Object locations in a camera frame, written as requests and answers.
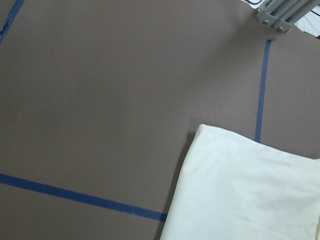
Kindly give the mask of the cream cat print t-shirt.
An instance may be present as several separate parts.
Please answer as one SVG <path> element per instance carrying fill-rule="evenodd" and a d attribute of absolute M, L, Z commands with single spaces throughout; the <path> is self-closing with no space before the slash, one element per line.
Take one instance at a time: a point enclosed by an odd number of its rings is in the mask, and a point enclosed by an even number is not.
<path fill-rule="evenodd" d="M 200 125 L 163 240 L 316 240 L 320 162 Z"/>

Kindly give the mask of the aluminium frame post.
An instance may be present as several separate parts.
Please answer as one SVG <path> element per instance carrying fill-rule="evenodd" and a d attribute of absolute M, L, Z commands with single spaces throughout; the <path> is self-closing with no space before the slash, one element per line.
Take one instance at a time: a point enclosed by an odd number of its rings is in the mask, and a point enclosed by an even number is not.
<path fill-rule="evenodd" d="M 259 23 L 286 33 L 319 5 L 319 0 L 264 0 L 255 9 L 255 16 Z"/>

